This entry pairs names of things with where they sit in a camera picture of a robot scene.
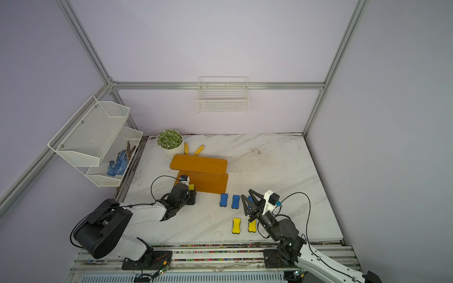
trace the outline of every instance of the orange wooden board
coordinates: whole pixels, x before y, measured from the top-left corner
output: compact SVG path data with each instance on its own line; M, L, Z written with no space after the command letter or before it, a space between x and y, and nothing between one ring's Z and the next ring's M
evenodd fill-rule
M183 154L175 155L170 163L170 169L173 170L184 170L215 175L224 175L227 172L227 166L228 161L226 159Z
M227 191L228 174L214 175L192 171L181 170L178 173L178 179L181 175L190 177L189 184L195 185L197 192L210 192L213 194L223 194Z

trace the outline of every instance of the marble table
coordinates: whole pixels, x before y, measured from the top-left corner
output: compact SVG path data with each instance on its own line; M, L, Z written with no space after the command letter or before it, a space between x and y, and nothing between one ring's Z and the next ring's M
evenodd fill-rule
M343 239L301 134L183 137L184 142L189 144L189 154L193 154L203 144L205 148L199 156L228 160L227 207L219 206L220 195L198 192L195 205L183 207L167 221L150 221L146 213L134 213L125 230L126 235L140 237L151 245L272 242L270 238L263 239L260 234L247 231L248 217L244 215L242 202L239 209L231 208L235 194L248 196L249 189L264 194L271 189L280 195L280 200L293 192L305 192L310 197L310 241ZM154 179L161 175L176 177L178 174L178 171L169 168L170 162L171 159L157 145L156 137L150 136L125 202L152 202L149 188ZM154 196L159 199L170 192L173 183L172 178L159 178L153 185ZM288 198L283 203L281 213L292 218L299 235L306 234L306 196L296 194ZM241 233L238 235L231 232L233 217L241 218ZM260 227L260 232L267 236L263 227Z

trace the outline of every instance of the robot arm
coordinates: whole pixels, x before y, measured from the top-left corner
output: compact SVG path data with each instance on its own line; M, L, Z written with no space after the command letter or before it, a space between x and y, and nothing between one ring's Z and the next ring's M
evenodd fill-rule
M249 190L249 193L253 201L241 196L244 213L250 217L250 222L258 219L271 238L279 241L278 252L285 266L296 265L326 283L382 283L372 272L365 275L320 253L307 240L298 236L299 231L290 219L277 221L272 214L272 211L281 205L277 194L270 190L264 196L253 190Z
M123 232L138 211L146 211L149 221L165 221L185 205L195 204L196 191L190 190L188 183L189 178L182 175L171 192L153 204L136 205L106 199L76 225L71 236L95 259L118 255L138 261L146 268L152 260L153 249L142 239L123 235Z

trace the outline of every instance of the wall-mounted shelf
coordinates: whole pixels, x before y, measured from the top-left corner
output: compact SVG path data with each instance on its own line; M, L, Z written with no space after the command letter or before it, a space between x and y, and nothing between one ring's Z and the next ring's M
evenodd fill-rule
M127 168L129 168L129 166L130 166L130 162L131 162L132 158L129 159L125 172L122 175L116 175L116 176L109 176L107 174L107 170L109 168L110 161L111 160L116 161L116 157L118 156L118 153L120 153L121 151L123 151L127 148L128 141L130 143L131 149L134 146L136 146L134 153L132 154L132 156L134 156L142 135L143 135L143 132L140 132L140 131L137 131L137 130L134 130L134 129L131 129L128 127L123 127L121 129L119 135L113 141L108 152L105 154L105 158L101 162L100 166L90 167L85 174L82 171L80 171L80 170L79 171L82 174L84 174L88 179L90 179L90 181L92 181L98 187L118 187L118 186L120 186L121 181L123 180L124 175L127 172Z
M130 110L126 106L98 101L92 96L82 108L88 109L82 118L75 120L77 122L71 124L74 125L72 128L67 127L68 122L47 145L96 186L117 187L121 185L136 148L131 158L126 157L124 163L119 163L127 163L127 167L122 165L124 170L120 170L118 175L107 174L110 162L115 164L118 154L127 149L127 142L130 149L138 146L143 132L124 127Z
M94 96L87 103L94 104L63 141L53 146L53 139L48 143L53 151L74 167L100 166L129 117L130 109L126 106L97 101Z
M199 113L248 112L247 77L199 77L199 80Z

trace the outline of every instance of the white flower pot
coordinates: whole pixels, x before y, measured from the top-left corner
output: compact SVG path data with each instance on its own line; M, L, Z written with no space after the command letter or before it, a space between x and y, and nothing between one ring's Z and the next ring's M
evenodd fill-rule
M184 154L184 139L181 142L181 144L178 147L176 147L176 148L173 148L173 149L164 149L164 148L162 148L162 149L168 154L168 156L170 158L173 158L173 156L175 156L176 154Z

